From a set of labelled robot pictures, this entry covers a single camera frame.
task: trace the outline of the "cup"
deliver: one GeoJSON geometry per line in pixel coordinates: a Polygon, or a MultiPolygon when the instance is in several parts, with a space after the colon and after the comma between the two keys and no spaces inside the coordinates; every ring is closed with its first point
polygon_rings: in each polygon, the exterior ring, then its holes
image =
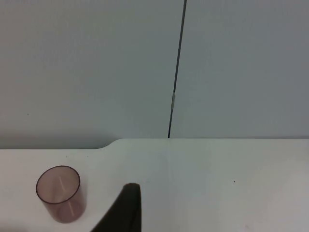
{"type": "Polygon", "coordinates": [[[69,223],[77,220],[85,210],[80,185],[81,179],[75,169],[56,166],[40,176],[36,192],[54,220],[69,223]]]}

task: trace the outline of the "table surface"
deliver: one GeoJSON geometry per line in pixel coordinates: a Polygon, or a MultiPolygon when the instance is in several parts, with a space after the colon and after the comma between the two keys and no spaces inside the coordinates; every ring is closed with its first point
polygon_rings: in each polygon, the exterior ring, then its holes
{"type": "Polygon", "coordinates": [[[143,232],[304,232],[309,140],[122,139],[101,149],[0,150],[0,232],[88,232],[122,186],[142,190],[143,232]],[[53,221],[35,192],[56,165],[81,176],[87,208],[53,221]]]}

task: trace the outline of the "gray wall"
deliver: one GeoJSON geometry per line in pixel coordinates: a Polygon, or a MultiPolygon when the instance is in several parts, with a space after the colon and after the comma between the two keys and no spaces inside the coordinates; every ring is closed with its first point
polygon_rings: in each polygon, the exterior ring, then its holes
{"type": "Polygon", "coordinates": [[[308,12],[306,0],[189,0],[171,136],[309,136],[308,12]]]}
{"type": "Polygon", "coordinates": [[[182,6],[0,1],[0,148],[166,138],[182,6]]]}

